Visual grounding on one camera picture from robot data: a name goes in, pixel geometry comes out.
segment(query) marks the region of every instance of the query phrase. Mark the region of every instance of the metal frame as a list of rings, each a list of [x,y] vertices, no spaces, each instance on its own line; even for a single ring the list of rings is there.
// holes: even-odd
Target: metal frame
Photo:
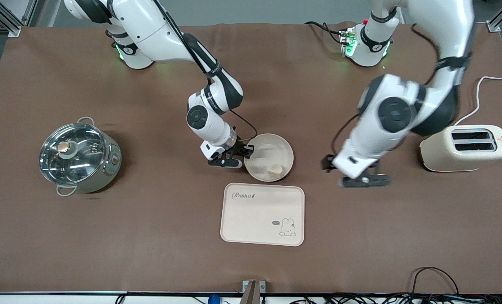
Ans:
[[[261,289],[266,292],[266,281],[247,280],[242,286],[244,292],[240,304],[259,304]]]
[[[32,25],[39,14],[38,8],[42,7],[43,3],[44,0],[29,0],[24,15],[19,18],[0,2],[0,33],[9,32],[9,37],[18,37],[19,28],[24,25]]]
[[[24,25],[8,8],[0,2],[0,24],[9,31],[9,37],[18,37]]]
[[[491,20],[486,21],[486,25],[488,27],[489,32],[500,32],[501,28],[499,25],[502,22],[502,8],[497,12],[495,16]]]

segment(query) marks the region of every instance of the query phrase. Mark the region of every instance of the green led light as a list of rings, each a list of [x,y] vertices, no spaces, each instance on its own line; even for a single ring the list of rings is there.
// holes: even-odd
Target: green led light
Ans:
[[[356,48],[357,45],[358,41],[356,39],[353,39],[352,43],[349,46],[347,46],[347,52],[345,52],[345,54],[351,57],[354,54],[354,49]]]
[[[121,60],[124,60],[124,59],[123,59],[123,55],[121,54],[120,48],[119,48],[118,46],[116,46],[116,50],[117,50],[117,52],[120,54],[120,59],[121,59]]]

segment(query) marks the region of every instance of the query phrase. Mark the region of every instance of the brown table mat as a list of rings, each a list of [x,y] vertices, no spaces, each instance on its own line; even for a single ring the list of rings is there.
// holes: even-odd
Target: brown table mat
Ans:
[[[237,110],[293,147],[277,185],[306,194],[299,247],[224,242],[224,187],[257,183],[245,170],[209,167],[186,125],[189,95],[205,85],[193,63],[127,68],[103,29],[24,27],[0,62],[0,291],[232,291],[262,279],[270,292],[406,291],[414,270],[437,266],[462,293],[502,293],[502,161],[467,174],[434,174],[417,161],[421,138],[382,159],[392,185],[341,189],[320,170],[330,141],[371,79],[393,73],[423,82],[432,48],[398,27],[377,66],[343,59],[308,25],[188,27],[241,83]],[[461,86],[461,114],[483,75],[502,76],[502,41],[480,25]],[[482,108],[465,123],[502,127],[502,81],[485,82]],[[45,138],[94,117],[123,152],[108,189],[59,198],[38,169]],[[243,137],[252,134],[224,115]],[[338,145],[347,135],[340,138]],[[423,273],[418,292],[452,292]]]

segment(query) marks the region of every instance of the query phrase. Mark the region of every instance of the stainless steel pot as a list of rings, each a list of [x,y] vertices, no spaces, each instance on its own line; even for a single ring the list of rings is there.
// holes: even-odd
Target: stainless steel pot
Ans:
[[[82,117],[44,141],[39,165],[43,176],[57,185],[58,195],[90,193],[116,177],[121,151],[116,141],[94,126],[92,118]]]

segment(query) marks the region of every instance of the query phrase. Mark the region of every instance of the white cable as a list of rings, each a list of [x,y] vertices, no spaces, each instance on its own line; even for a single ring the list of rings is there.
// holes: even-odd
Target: white cable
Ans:
[[[478,81],[478,84],[477,84],[477,107],[475,108],[475,110],[473,110],[473,112],[470,112],[469,114],[465,115],[464,117],[462,117],[461,119],[459,119],[458,121],[456,121],[456,123],[454,123],[454,125],[459,125],[459,123],[461,123],[466,118],[472,116],[474,113],[476,113],[478,111],[478,109],[480,109],[480,97],[479,97],[479,95],[480,95],[480,84],[482,83],[482,81],[484,79],[502,80],[502,77],[491,77],[491,76],[484,76],[484,77],[482,77]]]

